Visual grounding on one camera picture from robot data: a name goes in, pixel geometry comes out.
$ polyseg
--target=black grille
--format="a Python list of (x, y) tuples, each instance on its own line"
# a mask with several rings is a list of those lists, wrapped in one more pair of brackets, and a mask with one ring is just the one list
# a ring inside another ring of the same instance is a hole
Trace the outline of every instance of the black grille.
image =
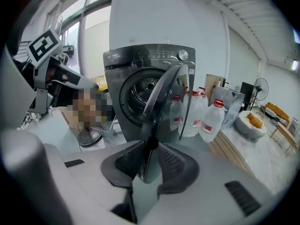
[(143, 146), (138, 146), (123, 154), (116, 160), (116, 168), (133, 179), (142, 165), (143, 148)]
[(83, 160), (77, 159), (77, 160), (65, 162), (65, 165), (66, 165), (66, 167), (73, 167), (73, 166), (76, 166), (76, 165), (79, 165), (79, 164), (82, 164), (82, 163), (84, 163)]
[(170, 153), (168, 150), (159, 146), (159, 156), (161, 158), (161, 167), (164, 168), (163, 181), (177, 177), (183, 172), (184, 163), (177, 156)]
[(133, 86), (133, 95), (138, 102), (147, 103), (159, 77), (147, 77), (136, 82)]
[(245, 216), (250, 215), (260, 208), (257, 200), (238, 181), (225, 184), (225, 187), (235, 199)]

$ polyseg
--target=black vent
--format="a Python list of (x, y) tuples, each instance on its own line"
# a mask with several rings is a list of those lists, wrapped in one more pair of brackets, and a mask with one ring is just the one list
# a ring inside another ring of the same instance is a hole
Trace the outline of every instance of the black vent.
[(116, 168), (134, 179), (142, 165), (143, 152), (144, 146), (138, 146), (124, 153), (122, 157), (116, 160)]
[(170, 153), (166, 148), (159, 146), (160, 165), (163, 169), (163, 181), (175, 178), (183, 173), (185, 164), (178, 156)]
[(163, 175), (158, 195), (182, 193), (194, 183), (200, 171), (192, 157), (162, 142), (158, 143), (158, 163)]
[(113, 186), (132, 191), (132, 180), (141, 168), (144, 147), (144, 141), (136, 141), (130, 147), (107, 157), (101, 164), (102, 174)]
[(238, 181), (228, 182), (225, 184), (225, 187), (242, 209), (245, 216), (250, 215), (260, 208), (261, 205), (258, 201)]
[(79, 165), (81, 163), (84, 163), (84, 161), (81, 159), (77, 159), (77, 160), (65, 162), (65, 165), (66, 165), (66, 167), (73, 167), (73, 166)]

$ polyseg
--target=washing machine drum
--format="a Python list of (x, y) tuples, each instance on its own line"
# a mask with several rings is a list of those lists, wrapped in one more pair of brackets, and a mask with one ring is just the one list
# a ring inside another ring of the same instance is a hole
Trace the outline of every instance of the washing machine drum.
[(137, 126), (143, 125), (143, 111), (161, 76), (161, 69), (144, 69), (131, 75), (120, 91), (120, 104), (124, 115)]

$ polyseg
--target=white wall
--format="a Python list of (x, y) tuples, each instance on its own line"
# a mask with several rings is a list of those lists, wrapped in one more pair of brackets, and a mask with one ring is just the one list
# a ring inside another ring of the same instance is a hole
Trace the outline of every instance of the white wall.
[(112, 0), (110, 49), (166, 41), (195, 48), (195, 88), (206, 74), (226, 75), (225, 26), (215, 8), (200, 0)]
[(84, 31), (83, 59), (87, 78), (105, 74), (103, 53), (109, 51), (109, 21), (102, 22)]
[(240, 91), (242, 82), (254, 84), (260, 60), (249, 45), (232, 29), (230, 35), (230, 66), (227, 87)]
[(42, 14), (39, 19), (29, 22), (23, 31), (21, 41), (32, 41), (37, 38), (43, 32), (46, 16), (47, 14)]
[(283, 110), (290, 117), (290, 121), (295, 117), (300, 122), (300, 77), (288, 70), (267, 64), (264, 78), (269, 84), (269, 93), (262, 104), (271, 102)]
[(111, 14), (111, 6), (108, 6), (87, 15), (84, 29), (86, 30), (99, 23), (109, 21), (110, 14)]

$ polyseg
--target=door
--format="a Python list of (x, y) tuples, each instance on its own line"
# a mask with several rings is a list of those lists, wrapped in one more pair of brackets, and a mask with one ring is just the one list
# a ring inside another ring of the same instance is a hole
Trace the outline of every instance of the door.
[[(181, 138), (192, 95), (186, 94), (188, 90), (188, 66), (176, 65), (163, 74), (149, 97), (142, 114), (140, 138), (146, 144), (144, 162), (139, 171), (140, 179), (145, 183), (151, 183), (160, 174), (158, 141), (176, 143)], [(178, 107), (174, 109), (174, 103), (179, 105), (179, 112)]]

